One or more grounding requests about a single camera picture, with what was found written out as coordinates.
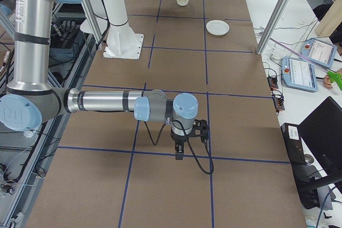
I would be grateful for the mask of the far blue teach pendant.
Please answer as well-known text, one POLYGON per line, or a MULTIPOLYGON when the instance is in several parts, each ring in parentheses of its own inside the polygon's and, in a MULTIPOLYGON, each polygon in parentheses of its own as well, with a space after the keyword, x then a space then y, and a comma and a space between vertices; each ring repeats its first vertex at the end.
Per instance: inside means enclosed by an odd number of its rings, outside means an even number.
POLYGON ((314 63, 325 68, 331 68, 337 53, 337 47, 332 43, 327 43, 316 38, 305 42, 301 54, 314 63))

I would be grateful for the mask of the orange usb hub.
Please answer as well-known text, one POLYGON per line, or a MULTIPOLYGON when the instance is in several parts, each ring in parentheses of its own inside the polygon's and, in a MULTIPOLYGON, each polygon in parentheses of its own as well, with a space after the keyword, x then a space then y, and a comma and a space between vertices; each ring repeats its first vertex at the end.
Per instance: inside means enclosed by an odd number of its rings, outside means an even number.
POLYGON ((278 83, 277 83, 277 78, 276 77, 267 77, 268 85, 270 87, 270 90, 277 90, 278 89, 278 83))
POLYGON ((273 97, 273 103, 277 113, 285 110, 283 100, 281 98, 273 97))

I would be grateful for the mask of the aluminium frame post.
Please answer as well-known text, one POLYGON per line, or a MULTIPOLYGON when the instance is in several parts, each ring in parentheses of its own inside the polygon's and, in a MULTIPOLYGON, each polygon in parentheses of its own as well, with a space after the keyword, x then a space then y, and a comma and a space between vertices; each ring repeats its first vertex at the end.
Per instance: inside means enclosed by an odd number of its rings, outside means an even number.
POLYGON ((260 38, 256 54, 262 54, 289 0, 278 0, 260 38))

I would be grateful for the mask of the metal reacher grabber tool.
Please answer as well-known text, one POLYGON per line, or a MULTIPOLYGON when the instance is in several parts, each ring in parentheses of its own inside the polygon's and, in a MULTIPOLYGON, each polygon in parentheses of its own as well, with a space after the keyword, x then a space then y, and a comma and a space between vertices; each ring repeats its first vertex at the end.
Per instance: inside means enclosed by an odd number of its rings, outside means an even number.
POLYGON ((335 82, 341 88, 341 75, 330 70, 337 53, 335 45, 312 38, 306 41, 301 52, 297 53, 273 38, 270 40, 297 56, 284 57, 282 60, 282 79, 287 87, 316 92, 318 85, 314 68, 317 67, 330 77, 332 83, 335 82))

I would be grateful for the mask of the white bowl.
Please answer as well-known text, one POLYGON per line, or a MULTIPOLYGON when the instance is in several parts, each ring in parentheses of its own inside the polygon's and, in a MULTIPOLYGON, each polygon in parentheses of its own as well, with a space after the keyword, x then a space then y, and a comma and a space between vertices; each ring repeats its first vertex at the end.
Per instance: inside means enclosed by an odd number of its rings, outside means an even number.
POLYGON ((176 0, 176 3, 178 6, 187 6, 189 3, 189 0, 176 0))

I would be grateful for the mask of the blue teach pendant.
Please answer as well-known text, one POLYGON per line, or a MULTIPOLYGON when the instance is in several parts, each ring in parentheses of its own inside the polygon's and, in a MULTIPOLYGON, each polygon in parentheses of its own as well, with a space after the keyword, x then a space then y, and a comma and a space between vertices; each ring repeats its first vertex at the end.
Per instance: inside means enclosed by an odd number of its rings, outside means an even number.
POLYGON ((282 60, 282 80, 289 88, 317 92, 314 66, 307 61, 284 57, 282 60))
POLYGON ((325 68, 331 68, 337 53, 337 47, 332 43, 327 43, 316 38, 305 42, 301 54, 314 63, 325 68))

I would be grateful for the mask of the white plate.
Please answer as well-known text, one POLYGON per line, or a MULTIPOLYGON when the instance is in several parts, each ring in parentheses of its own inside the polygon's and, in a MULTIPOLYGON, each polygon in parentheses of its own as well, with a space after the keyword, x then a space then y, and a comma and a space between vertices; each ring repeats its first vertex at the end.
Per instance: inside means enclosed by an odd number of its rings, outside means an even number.
POLYGON ((214 36, 223 36, 230 30, 229 25, 222 20, 211 20, 206 24, 206 30, 214 36))

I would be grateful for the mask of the black laptop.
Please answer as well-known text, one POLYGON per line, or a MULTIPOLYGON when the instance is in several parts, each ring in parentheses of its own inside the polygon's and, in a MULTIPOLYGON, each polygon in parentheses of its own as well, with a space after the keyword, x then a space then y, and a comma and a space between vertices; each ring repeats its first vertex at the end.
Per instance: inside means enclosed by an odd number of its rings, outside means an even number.
POLYGON ((332 97, 299 124, 299 133, 327 174, 341 171, 341 107, 332 97))

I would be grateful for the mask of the near blue teach pendant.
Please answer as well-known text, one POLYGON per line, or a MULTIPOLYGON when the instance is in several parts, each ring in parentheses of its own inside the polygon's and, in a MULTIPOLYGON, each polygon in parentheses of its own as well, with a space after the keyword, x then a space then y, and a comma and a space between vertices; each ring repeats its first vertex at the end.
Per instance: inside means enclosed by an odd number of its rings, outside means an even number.
POLYGON ((307 61, 284 57, 282 60, 282 80, 289 88, 317 92, 314 66, 307 61))

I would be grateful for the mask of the black box on table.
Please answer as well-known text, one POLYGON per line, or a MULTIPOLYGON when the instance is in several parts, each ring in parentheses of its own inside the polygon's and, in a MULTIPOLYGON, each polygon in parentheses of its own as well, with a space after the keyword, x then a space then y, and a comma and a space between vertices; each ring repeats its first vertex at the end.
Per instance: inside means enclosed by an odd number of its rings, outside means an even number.
POLYGON ((283 123, 281 131, 302 205, 306 209, 323 207, 326 210, 331 210, 331 199, 327 199, 326 202, 323 201, 330 189, 327 184, 319 183, 310 190, 300 188, 301 185, 311 184, 321 179, 322 176, 313 165, 313 156, 304 152, 298 125, 283 123))

